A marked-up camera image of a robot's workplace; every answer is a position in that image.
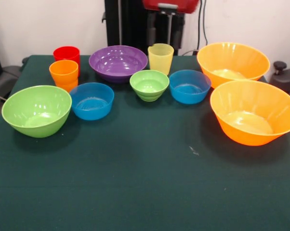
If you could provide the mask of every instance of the light green bowl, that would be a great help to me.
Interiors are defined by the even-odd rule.
[[[130,78],[131,87],[146,102],[157,100],[168,87],[169,83],[167,75],[155,70],[139,71]]]
[[[64,89],[34,86],[10,96],[1,115],[17,131],[44,138],[53,135],[65,123],[71,104],[71,96]]]

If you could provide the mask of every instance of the yellow cup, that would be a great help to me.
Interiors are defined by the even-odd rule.
[[[174,48],[168,44],[156,43],[148,47],[150,70],[157,70],[166,75],[170,73]]]
[[[51,64],[49,71],[56,86],[70,92],[78,85],[79,65],[72,60],[60,60]]]

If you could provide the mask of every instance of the red device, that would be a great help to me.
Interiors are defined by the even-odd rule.
[[[199,0],[143,0],[144,7],[148,10],[170,9],[177,13],[193,13],[198,2]]]

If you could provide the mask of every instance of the black cable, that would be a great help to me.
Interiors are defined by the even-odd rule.
[[[207,40],[206,32],[205,32],[205,7],[206,7],[206,2],[207,2],[207,0],[204,0],[204,7],[203,7],[203,33],[204,33],[204,37],[205,37],[205,40],[206,40],[206,46],[207,46],[208,40]]]
[[[203,1],[201,0],[199,11],[198,11],[198,48],[199,49],[199,43],[200,43],[200,27],[201,27],[201,10],[202,10]]]

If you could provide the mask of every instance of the white wall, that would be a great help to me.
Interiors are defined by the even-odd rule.
[[[207,0],[209,43],[234,41],[290,67],[290,0]],[[104,0],[0,0],[0,59],[20,64],[31,54],[74,45],[91,54],[107,45]],[[197,46],[198,14],[186,16],[180,53]]]
[[[290,0],[207,0],[205,28],[209,43],[244,43],[264,52],[271,63],[283,60],[290,67]],[[197,40],[198,10],[186,16],[180,53],[195,49]]]
[[[107,46],[104,11],[104,0],[0,0],[2,66],[63,45],[81,54]]]

